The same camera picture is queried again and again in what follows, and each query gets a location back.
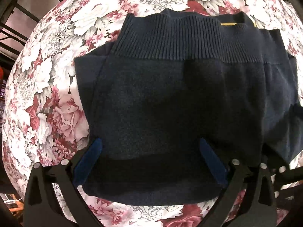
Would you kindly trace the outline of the navy blue school cardigan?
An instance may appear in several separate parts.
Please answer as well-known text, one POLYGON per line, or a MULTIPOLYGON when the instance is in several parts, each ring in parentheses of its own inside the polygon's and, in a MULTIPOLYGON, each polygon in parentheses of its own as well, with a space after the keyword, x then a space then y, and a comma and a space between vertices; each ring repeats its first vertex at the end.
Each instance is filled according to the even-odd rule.
POLYGON ((192 204, 227 186, 233 159, 278 168, 302 150, 296 59, 244 14, 129 14, 118 38, 75 58, 89 149, 87 195, 192 204))

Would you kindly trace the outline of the floral rose bedspread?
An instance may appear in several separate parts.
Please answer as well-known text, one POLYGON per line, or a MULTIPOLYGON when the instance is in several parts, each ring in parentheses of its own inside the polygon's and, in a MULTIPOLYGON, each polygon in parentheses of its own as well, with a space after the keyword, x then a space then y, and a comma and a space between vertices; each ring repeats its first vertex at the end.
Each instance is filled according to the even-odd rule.
MULTIPOLYGON (((145 18, 165 8, 203 16, 244 12, 253 27, 280 29, 284 47, 299 60, 302 91, 302 29, 291 5, 282 0, 64 0, 38 23, 6 83, 3 123, 4 165, 25 196, 34 162, 44 166, 71 159, 88 144, 91 101, 78 93, 74 58, 120 38, 127 17, 145 18)), ((89 67, 87 61, 82 66, 89 67)), ((92 73, 84 73, 92 80, 92 73)), ((80 194, 105 226, 196 226, 215 198, 194 205, 121 204, 80 194)))

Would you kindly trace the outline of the black metal rack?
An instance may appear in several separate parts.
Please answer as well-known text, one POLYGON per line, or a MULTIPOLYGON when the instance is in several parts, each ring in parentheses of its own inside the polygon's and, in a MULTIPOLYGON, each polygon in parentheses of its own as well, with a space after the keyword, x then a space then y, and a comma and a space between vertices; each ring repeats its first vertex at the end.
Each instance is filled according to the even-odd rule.
POLYGON ((11 70, 42 17, 63 0, 1 0, 1 67, 11 70))

